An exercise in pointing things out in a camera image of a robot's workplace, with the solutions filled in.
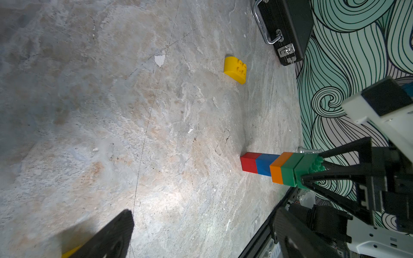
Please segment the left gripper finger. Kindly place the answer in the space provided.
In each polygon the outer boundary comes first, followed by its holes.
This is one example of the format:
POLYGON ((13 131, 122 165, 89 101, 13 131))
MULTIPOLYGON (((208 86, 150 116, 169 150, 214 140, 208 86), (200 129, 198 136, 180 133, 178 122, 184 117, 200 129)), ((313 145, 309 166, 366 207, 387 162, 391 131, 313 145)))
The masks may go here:
POLYGON ((131 210, 123 210, 70 258, 124 258, 134 228, 131 210))

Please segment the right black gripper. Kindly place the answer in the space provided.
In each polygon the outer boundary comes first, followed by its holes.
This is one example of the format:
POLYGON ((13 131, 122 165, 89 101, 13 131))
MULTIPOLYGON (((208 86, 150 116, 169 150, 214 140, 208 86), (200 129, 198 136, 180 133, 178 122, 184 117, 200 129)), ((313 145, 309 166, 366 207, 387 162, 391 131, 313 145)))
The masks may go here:
POLYGON ((318 172, 301 176, 302 184, 320 194, 366 224, 376 225, 375 213, 395 217, 395 227, 401 232, 413 231, 413 164, 396 147, 372 147, 372 138, 364 137, 351 143, 319 153, 325 168, 344 168, 327 162, 326 158, 356 152, 356 167, 360 175, 318 172), (356 183, 357 201, 319 186, 318 181, 350 180, 356 183))

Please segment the green long lego brick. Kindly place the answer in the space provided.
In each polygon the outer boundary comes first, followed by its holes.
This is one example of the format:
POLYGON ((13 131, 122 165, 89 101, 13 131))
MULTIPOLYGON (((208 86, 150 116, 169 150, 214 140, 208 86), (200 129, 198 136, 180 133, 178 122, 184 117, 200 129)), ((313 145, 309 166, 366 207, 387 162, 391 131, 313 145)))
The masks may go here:
POLYGON ((281 157, 285 161, 281 166, 283 185, 296 187, 297 179, 295 177, 295 168, 304 157, 304 154, 284 152, 281 157))
POLYGON ((307 189, 301 180, 303 175, 313 174, 325 171, 322 165, 324 159, 318 154, 305 154, 297 166, 294 168, 294 174, 297 181, 297 186, 300 189, 307 189))

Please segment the orange long lego brick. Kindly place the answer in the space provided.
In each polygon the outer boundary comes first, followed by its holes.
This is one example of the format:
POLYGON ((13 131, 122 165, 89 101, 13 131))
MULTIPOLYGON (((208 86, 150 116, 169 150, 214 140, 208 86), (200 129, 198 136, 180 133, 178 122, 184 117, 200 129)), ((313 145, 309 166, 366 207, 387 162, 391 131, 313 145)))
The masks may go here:
POLYGON ((283 152, 271 165, 270 172, 273 183, 283 184, 281 167, 293 155, 291 152, 283 152))

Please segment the blue square lego brick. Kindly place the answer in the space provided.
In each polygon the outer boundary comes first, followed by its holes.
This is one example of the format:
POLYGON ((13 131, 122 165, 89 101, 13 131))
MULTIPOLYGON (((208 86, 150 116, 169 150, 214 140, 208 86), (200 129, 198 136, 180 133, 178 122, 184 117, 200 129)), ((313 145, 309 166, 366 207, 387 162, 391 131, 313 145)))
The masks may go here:
POLYGON ((256 158, 257 173, 271 177, 270 165, 279 157, 276 154, 261 154, 256 158))

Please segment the red square lego brick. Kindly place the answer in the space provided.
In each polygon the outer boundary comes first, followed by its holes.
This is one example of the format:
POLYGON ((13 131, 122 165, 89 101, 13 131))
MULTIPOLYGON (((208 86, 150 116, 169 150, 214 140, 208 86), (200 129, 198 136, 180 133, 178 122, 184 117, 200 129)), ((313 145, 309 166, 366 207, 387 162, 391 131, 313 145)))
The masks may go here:
POLYGON ((244 172, 257 174, 256 159, 261 156, 261 153, 247 152, 240 157, 242 170, 244 172))

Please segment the yellow curved lego brick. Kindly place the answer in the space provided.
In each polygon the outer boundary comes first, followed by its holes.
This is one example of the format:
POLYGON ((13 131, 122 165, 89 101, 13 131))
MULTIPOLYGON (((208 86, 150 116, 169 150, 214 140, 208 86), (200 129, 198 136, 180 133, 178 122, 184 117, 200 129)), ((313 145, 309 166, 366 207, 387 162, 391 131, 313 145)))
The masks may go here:
POLYGON ((236 57, 226 57, 224 61, 224 74, 240 84, 246 83, 247 65, 236 57))

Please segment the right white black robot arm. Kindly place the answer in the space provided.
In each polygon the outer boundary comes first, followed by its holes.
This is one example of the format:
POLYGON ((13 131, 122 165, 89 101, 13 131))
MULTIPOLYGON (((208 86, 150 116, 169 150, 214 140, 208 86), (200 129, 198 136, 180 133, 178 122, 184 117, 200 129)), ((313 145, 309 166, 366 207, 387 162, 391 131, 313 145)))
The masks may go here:
POLYGON ((286 258, 374 258, 413 255, 413 150, 375 147, 370 137, 305 155, 300 187, 333 202, 276 212, 276 237, 286 258))

